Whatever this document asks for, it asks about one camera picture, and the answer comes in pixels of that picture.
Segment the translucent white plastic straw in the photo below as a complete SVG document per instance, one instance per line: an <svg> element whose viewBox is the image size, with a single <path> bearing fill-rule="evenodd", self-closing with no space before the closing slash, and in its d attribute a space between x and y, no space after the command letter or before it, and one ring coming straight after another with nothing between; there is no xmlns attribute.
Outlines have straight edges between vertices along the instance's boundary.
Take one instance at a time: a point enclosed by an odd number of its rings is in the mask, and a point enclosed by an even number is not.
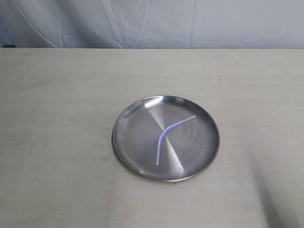
<svg viewBox="0 0 304 228"><path fill-rule="evenodd" d="M194 118L196 118L196 115L193 115L193 116L188 117L188 118L186 118L186 119L183 119L183 120L181 120L181 121L179 121L179 122L176 122L176 123L174 123L174 124L168 126L167 128L165 128L165 129L163 130L163 132L161 133L161 135L160 135L160 137L159 137L159 139L158 139L157 154L156 154L156 165L159 165L159 161L160 161L160 151L161 151L161 143L162 143L162 140L163 140L165 134L166 134L169 130L171 130L172 128L174 128L174 127L176 127L176 126L178 126L178 125L180 125L180 124L183 124L183 123L185 123L185 122L187 122L187 121L190 121L190 120L192 120L192 119L194 119Z"/></svg>

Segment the round stainless steel plate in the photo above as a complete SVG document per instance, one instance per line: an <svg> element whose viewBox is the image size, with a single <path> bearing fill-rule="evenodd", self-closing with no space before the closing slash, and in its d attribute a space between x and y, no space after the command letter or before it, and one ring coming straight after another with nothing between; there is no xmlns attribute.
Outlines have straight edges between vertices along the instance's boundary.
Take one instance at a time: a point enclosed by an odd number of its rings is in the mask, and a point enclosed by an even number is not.
<svg viewBox="0 0 304 228"><path fill-rule="evenodd" d="M193 115L196 118L165 134L156 165L163 130ZM131 171L157 181L177 182L212 164L220 148L220 133L203 107L182 97L158 95L129 105L117 118L111 141L115 155Z"/></svg>

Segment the white backdrop curtain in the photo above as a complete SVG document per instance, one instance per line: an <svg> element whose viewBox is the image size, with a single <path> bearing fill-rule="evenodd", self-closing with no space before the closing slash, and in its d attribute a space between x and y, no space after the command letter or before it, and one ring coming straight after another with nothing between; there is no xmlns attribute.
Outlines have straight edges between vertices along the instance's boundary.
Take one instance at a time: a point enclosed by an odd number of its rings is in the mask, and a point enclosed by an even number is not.
<svg viewBox="0 0 304 228"><path fill-rule="evenodd" d="M3 0L19 48L303 48L301 0Z"/></svg>

